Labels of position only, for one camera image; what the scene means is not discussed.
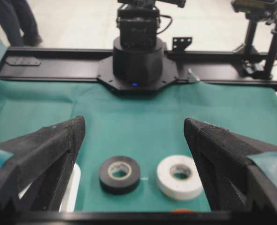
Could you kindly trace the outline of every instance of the green tablecloth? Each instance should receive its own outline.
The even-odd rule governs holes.
[[[208,211],[204,193],[178,202],[156,185],[162,159],[191,155],[183,133],[187,117],[277,145],[277,97],[271,89],[197,83],[150,96],[120,96],[96,83],[0,81],[0,142],[76,115],[86,120],[77,160],[82,171],[77,210]],[[115,155],[129,156],[141,166],[145,179],[130,194],[114,196],[100,188],[98,168]]]
[[[277,187],[277,152],[250,155],[249,158],[264,172]]]

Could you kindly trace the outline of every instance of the cable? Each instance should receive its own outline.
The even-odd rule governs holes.
[[[164,18],[169,18],[170,19],[170,22],[169,22],[169,24],[166,26],[166,28],[165,29],[163,29],[162,31],[159,31],[159,32],[157,32],[156,34],[158,35],[158,34],[161,34],[161,33],[163,33],[163,32],[165,32],[170,26],[171,26],[171,24],[173,23],[173,18],[170,16],[170,15],[160,15],[161,17],[164,17]]]

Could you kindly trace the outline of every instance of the person's leg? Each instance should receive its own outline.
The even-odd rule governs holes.
[[[0,0],[0,25],[11,46],[23,46],[20,24],[11,0]]]
[[[29,40],[39,37],[37,23],[27,0],[11,0],[11,2],[25,37]]]

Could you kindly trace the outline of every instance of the concrete floor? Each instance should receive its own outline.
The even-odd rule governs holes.
[[[28,0],[44,39],[40,47],[111,49],[119,35],[116,0]],[[191,50],[229,51],[244,40],[244,14],[234,13],[230,0],[188,0],[184,9],[158,2],[162,14],[173,16],[172,26],[159,37],[171,48],[173,36],[193,36]],[[167,21],[163,19],[162,27]],[[267,52],[273,26],[259,25],[255,46]],[[8,41],[0,28],[0,38]],[[277,67],[273,71],[277,80]]]

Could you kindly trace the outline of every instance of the mounting plate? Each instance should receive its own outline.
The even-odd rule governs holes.
[[[127,92],[152,92],[157,91],[178,80],[176,62],[163,58],[163,71],[160,79],[147,84],[128,83],[113,73],[113,57],[101,60],[98,69],[98,80],[108,85],[112,90]]]
[[[239,47],[237,47],[235,50],[233,50],[233,53],[235,54],[244,54],[245,52],[246,44],[241,44]],[[259,52],[256,50],[254,46],[251,46],[250,54],[257,54],[259,55]]]

